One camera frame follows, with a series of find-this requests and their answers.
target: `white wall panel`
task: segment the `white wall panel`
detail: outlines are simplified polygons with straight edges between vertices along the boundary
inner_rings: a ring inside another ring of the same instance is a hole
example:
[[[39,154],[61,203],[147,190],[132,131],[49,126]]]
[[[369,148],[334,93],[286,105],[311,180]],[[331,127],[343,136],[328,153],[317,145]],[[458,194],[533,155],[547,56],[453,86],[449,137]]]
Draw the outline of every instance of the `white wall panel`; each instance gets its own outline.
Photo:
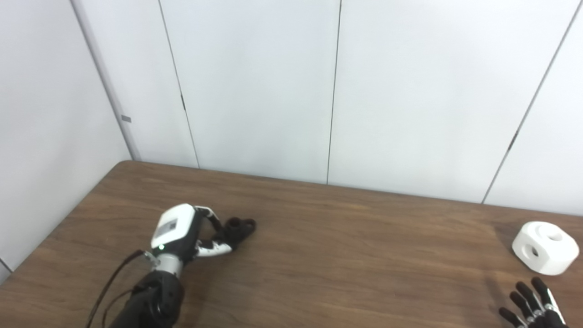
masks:
[[[579,12],[486,204],[583,215],[582,16]]]
[[[480,202],[577,0],[344,0],[330,184]]]
[[[325,182],[339,0],[161,3],[201,168]]]
[[[157,0],[73,0],[136,160],[198,167]]]
[[[68,1],[1,1],[0,47],[0,257],[14,269],[129,153]]]

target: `cable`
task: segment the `cable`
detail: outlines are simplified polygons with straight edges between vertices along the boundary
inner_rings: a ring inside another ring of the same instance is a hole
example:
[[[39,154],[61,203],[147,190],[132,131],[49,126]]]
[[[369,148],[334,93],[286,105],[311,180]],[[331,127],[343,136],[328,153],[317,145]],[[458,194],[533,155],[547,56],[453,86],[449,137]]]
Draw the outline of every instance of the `cable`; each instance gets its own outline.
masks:
[[[133,252],[130,256],[128,256],[120,264],[120,266],[117,267],[117,269],[115,269],[115,271],[111,275],[110,279],[107,281],[106,285],[103,286],[103,289],[101,290],[101,293],[99,294],[99,297],[95,301],[95,305],[93,305],[93,309],[91,310],[91,313],[89,313],[89,317],[87,318],[87,324],[85,325],[85,328],[89,328],[91,326],[91,322],[93,321],[93,317],[95,316],[95,313],[97,312],[97,308],[99,307],[99,303],[101,303],[101,300],[103,300],[103,296],[105,296],[107,290],[109,289],[109,287],[111,286],[111,283],[113,282],[113,279],[115,279],[115,276],[117,276],[117,274],[120,273],[121,269],[124,268],[126,266],[126,264],[128,264],[129,262],[131,262],[132,260],[138,258],[139,256],[141,256],[143,254],[144,254],[144,251],[140,250],[140,249]]]
[[[133,289],[128,289],[125,292],[117,295],[114,299],[111,300],[111,302],[107,305],[106,309],[103,310],[103,316],[101,317],[101,328],[106,328],[107,311],[109,311],[109,309],[111,308],[111,306],[114,305],[115,302],[117,302],[118,299],[124,297],[125,295],[131,293],[132,291],[133,291]]]

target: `wooden table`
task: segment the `wooden table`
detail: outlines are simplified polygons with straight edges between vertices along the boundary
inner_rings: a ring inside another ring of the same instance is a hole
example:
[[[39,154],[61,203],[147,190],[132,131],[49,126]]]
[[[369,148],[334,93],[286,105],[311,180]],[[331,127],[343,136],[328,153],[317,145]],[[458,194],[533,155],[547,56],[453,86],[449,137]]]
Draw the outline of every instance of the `wooden table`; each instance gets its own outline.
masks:
[[[0,286],[0,326],[82,327],[113,270],[181,203],[258,230],[185,268],[177,327],[509,327],[497,308],[534,275],[510,251],[521,225],[553,222],[583,242],[580,217],[122,162]],[[104,304],[148,269],[126,267]],[[582,273],[579,259],[545,278],[572,326]]]

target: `white 3d-printed object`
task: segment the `white 3d-printed object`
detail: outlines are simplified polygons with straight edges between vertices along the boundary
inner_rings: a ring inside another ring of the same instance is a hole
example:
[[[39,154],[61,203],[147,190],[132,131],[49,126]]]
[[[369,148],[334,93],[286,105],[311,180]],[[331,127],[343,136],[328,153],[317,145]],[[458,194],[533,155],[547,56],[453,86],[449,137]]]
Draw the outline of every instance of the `white 3d-printed object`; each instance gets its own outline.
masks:
[[[579,255],[575,240],[561,228],[548,222],[528,222],[512,243],[514,253],[531,270],[559,275]]]

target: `hole in white object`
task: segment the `hole in white object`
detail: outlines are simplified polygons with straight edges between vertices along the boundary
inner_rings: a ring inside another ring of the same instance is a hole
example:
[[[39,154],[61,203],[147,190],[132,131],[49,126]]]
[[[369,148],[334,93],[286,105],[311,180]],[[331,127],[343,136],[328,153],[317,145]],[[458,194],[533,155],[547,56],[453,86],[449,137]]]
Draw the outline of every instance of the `hole in white object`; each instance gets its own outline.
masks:
[[[554,240],[555,242],[560,242],[561,240],[563,240],[563,235],[560,232],[551,232],[547,234],[547,237],[550,240]]]
[[[534,260],[539,257],[539,251],[532,245],[524,245],[522,247],[522,254],[529,260]]]

